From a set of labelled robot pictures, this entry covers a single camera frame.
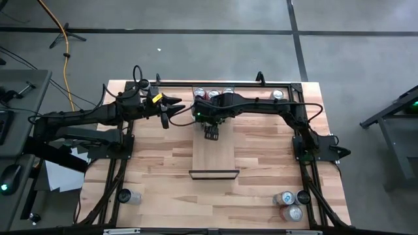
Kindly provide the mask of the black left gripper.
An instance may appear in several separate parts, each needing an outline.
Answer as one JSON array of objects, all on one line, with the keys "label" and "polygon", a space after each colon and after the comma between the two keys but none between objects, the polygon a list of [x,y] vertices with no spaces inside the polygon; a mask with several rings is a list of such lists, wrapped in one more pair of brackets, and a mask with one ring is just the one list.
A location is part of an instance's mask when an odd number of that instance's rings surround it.
[{"label": "black left gripper", "polygon": [[[151,87],[148,95],[152,97],[159,92],[157,87]],[[161,119],[161,124],[164,129],[169,128],[169,117],[174,116],[185,108],[185,105],[177,104],[182,102],[181,98],[169,97],[162,93],[163,98],[159,103],[158,109],[145,110],[142,101],[146,97],[141,94],[136,94],[133,98],[129,98],[125,104],[125,120],[133,121],[136,119],[146,118],[149,119],[152,116],[158,116]]]}]

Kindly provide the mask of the black-topped beverage can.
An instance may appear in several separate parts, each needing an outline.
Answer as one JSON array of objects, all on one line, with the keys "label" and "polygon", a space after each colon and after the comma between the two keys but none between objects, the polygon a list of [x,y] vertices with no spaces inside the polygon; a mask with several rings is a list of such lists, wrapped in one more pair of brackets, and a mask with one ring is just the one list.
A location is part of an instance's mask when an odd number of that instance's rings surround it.
[{"label": "black-topped beverage can", "polygon": [[122,204],[140,205],[142,195],[130,189],[122,189],[117,196],[118,202]]},{"label": "black-topped beverage can", "polygon": [[299,190],[294,194],[296,205],[307,205],[311,202],[310,193],[305,190]]}]

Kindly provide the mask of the can with blue tab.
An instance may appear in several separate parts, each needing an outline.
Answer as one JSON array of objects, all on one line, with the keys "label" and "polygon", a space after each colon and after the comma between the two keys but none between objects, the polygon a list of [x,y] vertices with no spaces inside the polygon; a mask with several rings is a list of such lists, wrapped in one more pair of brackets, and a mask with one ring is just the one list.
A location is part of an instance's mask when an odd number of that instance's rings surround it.
[{"label": "can with blue tab", "polygon": [[275,205],[288,206],[294,203],[295,196],[291,191],[282,191],[278,194],[275,194],[272,201]]}]

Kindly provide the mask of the black tripod base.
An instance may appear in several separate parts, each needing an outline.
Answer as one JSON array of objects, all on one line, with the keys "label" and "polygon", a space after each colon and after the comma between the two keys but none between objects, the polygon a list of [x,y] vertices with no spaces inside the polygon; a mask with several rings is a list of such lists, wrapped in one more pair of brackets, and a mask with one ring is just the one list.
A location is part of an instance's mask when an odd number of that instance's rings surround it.
[{"label": "black tripod base", "polygon": [[[76,39],[78,39],[78,40],[81,40],[81,41],[83,41],[83,42],[85,42],[85,41],[87,41],[87,39],[86,38],[84,38],[84,37],[81,37],[81,36],[78,36],[78,35],[76,35],[76,34],[74,34],[74,33],[71,33],[71,32],[69,32],[68,31],[68,29],[69,29],[69,24],[68,23],[66,23],[64,26],[63,26],[63,29],[64,29],[64,32],[65,32],[65,34],[66,34],[66,36],[67,37],[74,37],[74,38],[76,38]],[[64,36],[64,34],[63,33],[60,33],[56,38],[55,38],[55,40],[51,43],[51,45],[49,45],[49,49],[52,49],[52,48],[54,48],[61,40],[64,40],[65,39],[65,36]]]}]

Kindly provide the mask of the black diagonal beam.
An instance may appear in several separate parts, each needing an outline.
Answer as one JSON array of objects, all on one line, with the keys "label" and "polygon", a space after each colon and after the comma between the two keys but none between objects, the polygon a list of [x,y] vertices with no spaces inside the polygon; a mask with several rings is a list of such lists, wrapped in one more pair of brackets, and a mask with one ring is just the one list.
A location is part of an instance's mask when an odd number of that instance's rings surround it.
[{"label": "black diagonal beam", "polygon": [[85,173],[88,169],[88,163],[85,160],[80,159],[71,153],[50,146],[33,137],[27,138],[22,152],[24,154],[35,155],[40,159],[50,161],[65,168],[70,168],[77,172]]}]

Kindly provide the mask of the white paper sheets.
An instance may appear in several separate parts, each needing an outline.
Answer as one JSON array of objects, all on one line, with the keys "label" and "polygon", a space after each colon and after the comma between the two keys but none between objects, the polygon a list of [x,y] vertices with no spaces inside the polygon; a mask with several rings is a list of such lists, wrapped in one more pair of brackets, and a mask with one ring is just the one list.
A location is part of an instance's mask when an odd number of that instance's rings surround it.
[{"label": "white paper sheets", "polygon": [[46,161],[48,184],[51,191],[58,189],[60,193],[80,189],[85,174],[58,164]]}]

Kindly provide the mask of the red can silver top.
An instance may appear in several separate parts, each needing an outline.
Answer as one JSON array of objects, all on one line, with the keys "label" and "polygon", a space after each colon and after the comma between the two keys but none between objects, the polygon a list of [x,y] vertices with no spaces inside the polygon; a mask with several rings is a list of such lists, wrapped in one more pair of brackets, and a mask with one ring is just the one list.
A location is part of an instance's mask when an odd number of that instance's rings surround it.
[{"label": "red can silver top", "polygon": [[297,205],[288,205],[288,206],[282,206],[280,208],[280,217],[284,221],[288,222],[299,222],[302,220],[303,212],[301,208]]}]

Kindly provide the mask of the grey desk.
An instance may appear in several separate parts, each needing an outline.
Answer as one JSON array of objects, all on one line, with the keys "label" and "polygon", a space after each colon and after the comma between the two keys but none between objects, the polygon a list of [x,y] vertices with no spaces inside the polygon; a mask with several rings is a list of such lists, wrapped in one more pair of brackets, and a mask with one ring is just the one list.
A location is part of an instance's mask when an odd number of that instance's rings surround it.
[{"label": "grey desk", "polygon": [[26,91],[21,99],[8,102],[14,117],[5,142],[0,146],[0,175],[8,165],[14,163],[21,165],[22,169],[17,191],[9,196],[0,193],[0,232],[8,231],[12,225],[35,160],[33,155],[22,153],[32,129],[27,118],[39,111],[51,77],[52,72],[49,70],[0,70],[0,86],[7,91],[19,92],[27,85],[27,81],[36,86],[35,89]]}]

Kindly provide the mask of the black keyboard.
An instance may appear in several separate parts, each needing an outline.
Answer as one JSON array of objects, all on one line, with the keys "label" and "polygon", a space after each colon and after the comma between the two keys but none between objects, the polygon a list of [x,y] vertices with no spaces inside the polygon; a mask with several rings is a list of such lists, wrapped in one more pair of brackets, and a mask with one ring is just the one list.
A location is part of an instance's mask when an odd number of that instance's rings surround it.
[{"label": "black keyboard", "polygon": [[0,110],[0,146],[4,144],[8,130],[13,122],[14,112]]}]

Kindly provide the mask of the black computer mouse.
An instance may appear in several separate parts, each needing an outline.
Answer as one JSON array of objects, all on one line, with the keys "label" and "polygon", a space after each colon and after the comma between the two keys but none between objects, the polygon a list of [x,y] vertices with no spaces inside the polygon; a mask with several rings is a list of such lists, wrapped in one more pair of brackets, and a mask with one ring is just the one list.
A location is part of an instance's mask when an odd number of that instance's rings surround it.
[{"label": "black computer mouse", "polygon": [[8,165],[0,175],[0,193],[4,196],[14,194],[19,188],[22,166]]}]

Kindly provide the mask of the dark grey cart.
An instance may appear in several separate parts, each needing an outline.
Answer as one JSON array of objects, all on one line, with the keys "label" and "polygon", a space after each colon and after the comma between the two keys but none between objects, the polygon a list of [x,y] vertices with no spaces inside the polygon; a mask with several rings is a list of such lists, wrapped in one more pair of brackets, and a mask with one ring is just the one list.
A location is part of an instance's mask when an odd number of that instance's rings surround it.
[{"label": "dark grey cart", "polygon": [[404,110],[418,100],[418,85],[401,94],[392,104],[360,122],[363,129],[379,125],[393,155],[395,175],[384,184],[386,191],[418,187],[418,115]]}]

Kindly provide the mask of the black device green light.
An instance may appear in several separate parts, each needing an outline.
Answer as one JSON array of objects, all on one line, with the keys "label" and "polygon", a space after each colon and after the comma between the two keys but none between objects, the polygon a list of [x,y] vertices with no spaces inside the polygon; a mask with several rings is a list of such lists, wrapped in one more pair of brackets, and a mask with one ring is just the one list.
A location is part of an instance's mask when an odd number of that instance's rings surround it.
[{"label": "black device green light", "polygon": [[417,114],[418,115],[418,100],[416,100],[414,103],[412,103],[411,105],[409,105],[405,110],[404,110],[404,112],[406,113],[406,114],[409,114],[409,115],[415,115],[415,114]]}]

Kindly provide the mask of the black frame wooden shelf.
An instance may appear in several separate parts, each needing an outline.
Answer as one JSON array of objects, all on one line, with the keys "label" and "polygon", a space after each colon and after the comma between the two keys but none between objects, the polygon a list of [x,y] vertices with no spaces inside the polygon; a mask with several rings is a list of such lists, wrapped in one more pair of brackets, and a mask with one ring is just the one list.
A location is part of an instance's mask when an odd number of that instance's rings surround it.
[{"label": "black frame wooden shelf", "polygon": [[204,138],[205,127],[201,124],[196,121],[193,124],[190,177],[194,180],[235,180],[240,171],[235,165],[232,119],[229,118],[225,123],[217,126],[219,129],[217,141]]}]

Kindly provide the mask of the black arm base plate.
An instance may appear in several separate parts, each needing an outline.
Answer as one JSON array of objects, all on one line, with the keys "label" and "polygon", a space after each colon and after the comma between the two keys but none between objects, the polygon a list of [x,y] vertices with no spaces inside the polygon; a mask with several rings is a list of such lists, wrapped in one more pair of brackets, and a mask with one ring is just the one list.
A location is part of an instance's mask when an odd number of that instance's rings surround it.
[{"label": "black arm base plate", "polygon": [[115,140],[103,140],[89,148],[88,158],[128,160],[132,157],[134,142],[133,134],[123,134]]},{"label": "black arm base plate", "polygon": [[339,161],[351,154],[347,148],[336,143],[336,136],[294,136],[292,139],[295,159],[302,162]]}]

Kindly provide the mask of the silver handled tool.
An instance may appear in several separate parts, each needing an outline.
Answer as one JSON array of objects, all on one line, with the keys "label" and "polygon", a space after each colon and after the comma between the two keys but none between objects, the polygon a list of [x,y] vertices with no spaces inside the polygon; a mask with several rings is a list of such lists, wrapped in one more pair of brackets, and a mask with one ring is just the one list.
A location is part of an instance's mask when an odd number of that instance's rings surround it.
[{"label": "silver handled tool", "polygon": [[29,91],[31,89],[35,89],[36,88],[36,86],[34,84],[32,84],[31,82],[29,82],[29,81],[27,81],[26,84],[27,85],[21,91],[18,92],[19,95],[22,96],[26,91]]}]

